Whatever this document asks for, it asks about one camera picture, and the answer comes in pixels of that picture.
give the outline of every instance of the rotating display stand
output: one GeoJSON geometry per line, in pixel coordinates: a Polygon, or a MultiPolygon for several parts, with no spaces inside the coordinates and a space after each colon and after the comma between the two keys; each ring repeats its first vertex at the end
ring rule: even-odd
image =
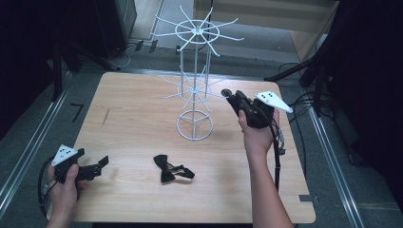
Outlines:
{"type": "Polygon", "coordinates": [[[207,138],[211,132],[213,131],[213,121],[211,120],[210,115],[207,113],[196,109],[196,104],[202,103],[204,107],[211,112],[211,110],[208,108],[207,104],[205,101],[210,97],[210,96],[217,96],[223,98],[221,95],[217,95],[214,93],[210,92],[210,86],[212,84],[216,84],[218,82],[221,82],[223,79],[220,79],[216,81],[215,83],[209,83],[208,82],[208,76],[210,73],[210,61],[211,61],[211,54],[212,52],[216,56],[220,56],[213,48],[212,43],[216,41],[219,37],[229,39],[229,40],[234,40],[234,41],[241,41],[243,38],[233,38],[229,36],[222,35],[220,33],[220,27],[223,26],[228,26],[231,24],[234,24],[235,22],[238,21],[238,19],[235,19],[232,22],[229,23],[224,23],[220,25],[214,25],[211,23],[208,19],[210,18],[211,12],[213,11],[213,8],[208,12],[207,16],[205,17],[204,20],[192,20],[190,19],[187,14],[183,11],[182,7],[180,7],[182,14],[186,18],[185,21],[180,22],[179,24],[170,22],[167,20],[164,20],[160,18],[159,16],[156,15],[156,18],[162,22],[166,22],[168,24],[174,25],[175,26],[175,32],[172,33],[165,33],[165,34],[155,34],[153,33],[154,36],[159,37],[159,36],[169,36],[169,35],[177,35],[181,39],[181,48],[178,49],[178,51],[181,54],[181,81],[179,83],[169,81],[167,78],[163,78],[166,82],[176,85],[178,87],[178,92],[173,95],[165,96],[164,98],[171,98],[175,96],[181,97],[184,101],[185,104],[182,108],[184,110],[187,105],[192,104],[192,109],[187,110],[183,112],[178,117],[177,120],[177,129],[178,132],[186,139],[191,140],[191,141],[199,141],[207,138]],[[195,52],[195,58],[194,58],[194,72],[193,72],[193,78],[188,76],[184,72],[184,65],[183,65],[183,51],[184,48],[187,47],[189,44],[194,45],[194,52],[195,52]],[[202,71],[199,73],[198,71],[198,61],[199,61],[199,51],[202,49],[204,46],[207,46],[207,55],[206,55],[206,61],[205,61],[205,66],[203,67],[202,71]],[[198,132],[198,126],[201,123],[207,122],[208,127],[207,130],[204,132],[198,132]],[[190,124],[191,129],[189,132],[185,132],[182,128],[184,124],[190,124]]]}

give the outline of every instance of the black strap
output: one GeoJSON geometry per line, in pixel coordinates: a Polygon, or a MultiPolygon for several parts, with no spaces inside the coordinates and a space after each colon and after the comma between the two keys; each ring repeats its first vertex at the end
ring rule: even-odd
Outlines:
{"type": "Polygon", "coordinates": [[[161,173],[161,182],[166,183],[173,181],[175,179],[175,175],[193,179],[195,174],[190,171],[188,168],[183,167],[183,165],[174,166],[168,162],[167,155],[158,155],[154,157],[154,162],[163,170],[161,173]]]}

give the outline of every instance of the black fabric item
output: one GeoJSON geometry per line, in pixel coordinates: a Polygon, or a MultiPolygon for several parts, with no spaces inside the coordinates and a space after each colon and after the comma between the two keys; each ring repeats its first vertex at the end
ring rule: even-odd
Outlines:
{"type": "Polygon", "coordinates": [[[161,173],[161,182],[166,183],[173,181],[175,178],[174,175],[178,175],[184,178],[193,179],[195,174],[190,171],[188,168],[183,167],[183,165],[174,166],[168,162],[167,155],[158,155],[153,158],[154,162],[163,170],[161,173]]]}

